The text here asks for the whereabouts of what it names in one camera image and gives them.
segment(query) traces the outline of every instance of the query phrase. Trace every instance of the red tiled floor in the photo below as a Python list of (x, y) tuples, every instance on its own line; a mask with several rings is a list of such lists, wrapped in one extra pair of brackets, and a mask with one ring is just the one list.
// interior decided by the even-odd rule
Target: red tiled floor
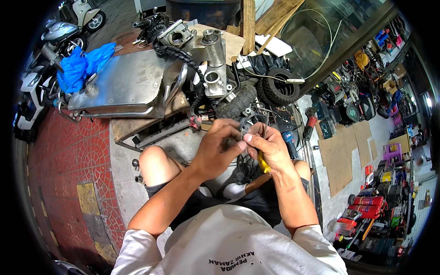
[[(122, 246), (125, 227), (114, 192), (109, 142), (109, 120), (84, 119), (74, 124), (61, 117), (57, 110), (51, 110), (40, 126), (37, 141), (29, 149), (33, 204), (39, 203), (40, 186), (61, 254), (73, 263), (93, 264), (90, 261), (99, 258), (82, 218), (77, 184), (95, 184), (110, 241), (116, 252)], [(41, 206), (34, 207), (38, 209), (40, 224), (44, 218)]]

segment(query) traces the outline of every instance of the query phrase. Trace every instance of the person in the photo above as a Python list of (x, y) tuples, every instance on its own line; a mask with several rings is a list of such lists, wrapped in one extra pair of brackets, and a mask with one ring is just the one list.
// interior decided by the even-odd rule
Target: person
[[(345, 263), (323, 237), (303, 188), (305, 162), (295, 165), (278, 130), (256, 123), (241, 140), (232, 119), (217, 119), (184, 168), (158, 146), (139, 165), (150, 199), (130, 220), (112, 271), (118, 274), (347, 274)], [(228, 140), (235, 140), (229, 148)], [(263, 152), (272, 179), (235, 202), (223, 204), (198, 187), (222, 174), (247, 149)], [(281, 222), (291, 238), (272, 229)], [(162, 258), (156, 239), (173, 233)]]

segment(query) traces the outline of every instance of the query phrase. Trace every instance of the white scooter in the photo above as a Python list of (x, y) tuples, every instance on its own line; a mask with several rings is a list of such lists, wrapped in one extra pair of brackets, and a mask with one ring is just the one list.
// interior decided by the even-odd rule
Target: white scooter
[(78, 26), (84, 27), (89, 33), (102, 28), (106, 21), (106, 14), (101, 9), (92, 9), (87, 0), (75, 1), (72, 8), (78, 17)]

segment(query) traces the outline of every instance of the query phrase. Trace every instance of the purple stool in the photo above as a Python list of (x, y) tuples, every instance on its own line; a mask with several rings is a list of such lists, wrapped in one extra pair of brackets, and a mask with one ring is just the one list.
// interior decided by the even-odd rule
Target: purple stool
[[(397, 150), (390, 152), (391, 146), (397, 146)], [(400, 148), (400, 143), (393, 143), (384, 146), (385, 154), (383, 154), (383, 160), (386, 160), (387, 165), (391, 165), (391, 160), (395, 157), (399, 158), (399, 161), (402, 161), (402, 149)]]

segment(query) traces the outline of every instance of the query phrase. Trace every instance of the white t-shirt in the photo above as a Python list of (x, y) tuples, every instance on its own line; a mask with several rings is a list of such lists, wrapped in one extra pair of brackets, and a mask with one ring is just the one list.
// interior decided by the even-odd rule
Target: white t-shirt
[(301, 227), (290, 239), (236, 205), (202, 210), (179, 225), (168, 242), (162, 259), (153, 236), (128, 230), (112, 275), (347, 274), (319, 225)]

